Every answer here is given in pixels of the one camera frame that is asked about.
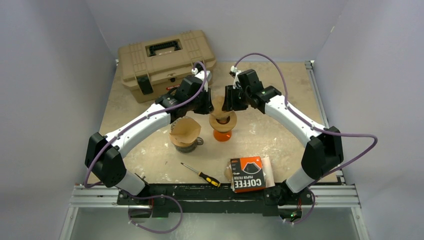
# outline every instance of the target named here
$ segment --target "screwdriver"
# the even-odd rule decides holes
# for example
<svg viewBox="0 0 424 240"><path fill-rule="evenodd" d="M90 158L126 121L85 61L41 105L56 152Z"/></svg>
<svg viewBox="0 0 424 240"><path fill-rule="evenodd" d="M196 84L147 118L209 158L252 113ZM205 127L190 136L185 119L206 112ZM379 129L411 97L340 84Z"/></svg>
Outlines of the screwdriver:
<svg viewBox="0 0 424 240"><path fill-rule="evenodd" d="M215 187L219 188L219 187L221 186L220 181L218 181L216 178L211 177L211 176L208 176L208 175L204 174L204 173L203 173L203 172L201 172L201 171L196 171L194 168L189 167L189 166L185 165L185 164L184 164L184 163L182 163L182 162L181 162L181 164L182 164L184 167L187 167L188 169L190 169L190 170L192 170L193 172L197 173L197 175L199 175L202 179L206 180L206 182L208 182L208 183L210 183L210 184L214 185Z"/></svg>

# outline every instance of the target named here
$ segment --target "orange base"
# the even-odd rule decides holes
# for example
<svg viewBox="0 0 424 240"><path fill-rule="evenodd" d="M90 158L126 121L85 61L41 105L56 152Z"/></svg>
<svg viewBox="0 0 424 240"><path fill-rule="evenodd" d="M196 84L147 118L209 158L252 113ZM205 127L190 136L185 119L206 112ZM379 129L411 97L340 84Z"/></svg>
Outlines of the orange base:
<svg viewBox="0 0 424 240"><path fill-rule="evenodd" d="M213 136L219 142L226 142L226 141L230 140L230 138L232 136L232 132L231 132L231 130L228 131L228 132L219 132L217 130L213 130Z"/></svg>

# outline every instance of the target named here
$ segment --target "orange and black box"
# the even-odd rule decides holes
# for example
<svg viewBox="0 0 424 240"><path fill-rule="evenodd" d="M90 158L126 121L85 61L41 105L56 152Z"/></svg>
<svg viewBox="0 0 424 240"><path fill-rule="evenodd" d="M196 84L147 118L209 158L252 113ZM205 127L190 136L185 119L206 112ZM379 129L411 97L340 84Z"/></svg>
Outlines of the orange and black box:
<svg viewBox="0 0 424 240"><path fill-rule="evenodd" d="M235 193L258 191L265 188L261 157L233 158L230 162Z"/></svg>

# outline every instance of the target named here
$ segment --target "table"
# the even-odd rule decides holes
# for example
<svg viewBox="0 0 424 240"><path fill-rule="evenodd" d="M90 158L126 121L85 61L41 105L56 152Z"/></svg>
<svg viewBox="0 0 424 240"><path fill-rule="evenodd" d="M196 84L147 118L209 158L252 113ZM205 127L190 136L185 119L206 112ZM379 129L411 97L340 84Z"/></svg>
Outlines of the table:
<svg viewBox="0 0 424 240"><path fill-rule="evenodd" d="M233 78L229 75L233 64L216 64L212 71L213 84L210 86L212 98L223 96L224 87L233 84ZM289 102L312 120L322 124L320 108L304 62L281 62L278 66L287 82ZM284 92L283 82L272 63L241 62L237 67L239 70L254 69L264 87L273 85ZM121 84L120 74L118 65L99 131L102 135L122 127L154 102L137 103L130 91ZM180 162L211 175L222 183L229 182L224 176L224 169L231 158L270 157L275 182L287 179L301 166L304 148L284 126L253 108L236 114L237 125L232 130L231 139L218 142L213 137L209 116L189 112L187 116L195 119L202 127L200 137L204 139L204 145L198 146L191 153L178 152L169 140L170 126L167 126L154 132L130 151L124 158L125 166L129 171L145 176L148 183L160 184L204 182ZM91 174L88 182L97 181L96 176ZM336 182L337 178L332 174L321 181Z"/></svg>

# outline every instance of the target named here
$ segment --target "red label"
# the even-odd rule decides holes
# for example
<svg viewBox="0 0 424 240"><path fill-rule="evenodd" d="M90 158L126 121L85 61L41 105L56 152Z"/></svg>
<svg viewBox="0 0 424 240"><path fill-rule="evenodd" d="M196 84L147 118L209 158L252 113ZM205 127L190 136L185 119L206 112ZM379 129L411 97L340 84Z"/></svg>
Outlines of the red label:
<svg viewBox="0 0 424 240"><path fill-rule="evenodd" d="M178 88L179 86L180 86L179 84L178 85L175 85L175 86L169 86L169 87L166 88L166 90L171 90L173 88Z"/></svg>

